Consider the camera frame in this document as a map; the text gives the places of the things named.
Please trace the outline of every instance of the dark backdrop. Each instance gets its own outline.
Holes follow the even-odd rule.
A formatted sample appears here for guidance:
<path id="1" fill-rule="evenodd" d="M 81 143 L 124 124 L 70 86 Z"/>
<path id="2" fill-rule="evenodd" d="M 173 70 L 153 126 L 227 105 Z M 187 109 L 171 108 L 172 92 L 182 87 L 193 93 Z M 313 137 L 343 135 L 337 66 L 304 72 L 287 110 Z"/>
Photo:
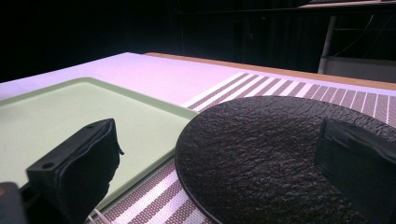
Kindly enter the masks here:
<path id="1" fill-rule="evenodd" d="M 183 21 L 175 11 L 298 7 L 306 0 L 87 0 L 0 2 L 0 82 L 123 52 L 162 52 L 317 72 L 329 17 Z M 341 17 L 331 55 L 354 42 L 370 17 Z M 375 15 L 343 57 L 396 60 L 396 18 Z"/>

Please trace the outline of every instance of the black round plate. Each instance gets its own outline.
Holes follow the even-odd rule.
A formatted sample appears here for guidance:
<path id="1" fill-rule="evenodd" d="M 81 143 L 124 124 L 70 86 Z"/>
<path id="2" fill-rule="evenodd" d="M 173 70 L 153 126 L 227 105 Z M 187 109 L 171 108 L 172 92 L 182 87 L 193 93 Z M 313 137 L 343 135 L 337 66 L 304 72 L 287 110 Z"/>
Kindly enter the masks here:
<path id="1" fill-rule="evenodd" d="M 294 97 L 213 106 L 177 140 L 179 180 L 196 205 L 223 223 L 364 223 L 314 165 L 324 118 L 396 142 L 396 131 L 360 112 Z"/>

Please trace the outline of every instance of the table edge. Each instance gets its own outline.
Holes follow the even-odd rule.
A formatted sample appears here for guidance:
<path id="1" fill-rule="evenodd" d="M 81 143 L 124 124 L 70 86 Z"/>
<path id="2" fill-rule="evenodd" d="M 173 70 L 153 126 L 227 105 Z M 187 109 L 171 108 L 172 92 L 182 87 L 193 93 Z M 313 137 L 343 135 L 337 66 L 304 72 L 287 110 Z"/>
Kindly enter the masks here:
<path id="1" fill-rule="evenodd" d="M 329 82 L 336 82 L 336 83 L 342 83 L 342 84 L 348 84 L 348 85 L 396 91 L 396 83 L 390 83 L 390 82 L 373 81 L 373 80 L 358 79 L 358 78 L 352 78 L 352 77 L 337 77 L 337 76 L 331 76 L 331 75 L 307 73 L 307 72 L 300 72 L 300 71 L 293 71 L 293 70 L 272 68 L 272 67 L 264 67 L 264 66 L 244 64 L 244 63 L 230 63 L 230 62 L 224 62 L 224 61 L 217 61 L 217 60 L 210 60 L 210 59 L 203 59 L 203 58 L 194 58 L 194 57 L 165 54 L 165 53 L 158 53 L 158 52 L 148 52 L 148 53 L 145 53 L 145 55 L 152 56 L 152 57 L 166 58 L 166 59 L 181 60 L 181 61 L 187 61 L 187 62 L 222 65 L 222 66 L 234 67 L 234 68 L 245 69 L 245 70 L 273 73 L 273 74 L 288 76 L 288 77 L 302 77 L 302 78 L 309 78 L 309 79 L 320 80 L 320 81 L 329 81 Z"/>

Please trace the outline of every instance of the light green tray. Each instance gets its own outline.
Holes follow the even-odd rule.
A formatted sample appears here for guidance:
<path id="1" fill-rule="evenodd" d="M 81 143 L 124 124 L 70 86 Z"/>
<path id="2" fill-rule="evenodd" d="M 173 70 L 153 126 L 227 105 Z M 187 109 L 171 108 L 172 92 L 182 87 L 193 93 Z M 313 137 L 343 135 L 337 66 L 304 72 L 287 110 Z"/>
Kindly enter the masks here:
<path id="1" fill-rule="evenodd" d="M 28 181 L 28 166 L 83 126 L 113 118 L 125 155 L 100 209 L 170 158 L 196 115 L 88 77 L 6 99 L 0 102 L 0 182 L 21 187 Z"/>

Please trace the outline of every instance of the striped pattern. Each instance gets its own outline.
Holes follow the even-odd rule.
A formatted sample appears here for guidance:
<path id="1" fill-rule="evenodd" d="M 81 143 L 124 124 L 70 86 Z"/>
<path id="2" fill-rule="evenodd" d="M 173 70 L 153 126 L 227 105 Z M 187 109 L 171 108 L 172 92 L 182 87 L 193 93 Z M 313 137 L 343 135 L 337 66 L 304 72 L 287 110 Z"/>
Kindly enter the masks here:
<path id="1" fill-rule="evenodd" d="M 396 127 L 395 96 L 243 73 L 224 80 L 184 106 L 201 112 L 235 98 L 261 95 L 304 97 L 342 105 Z M 211 223 L 182 189 L 173 159 L 114 202 L 105 216 L 117 224 Z"/>

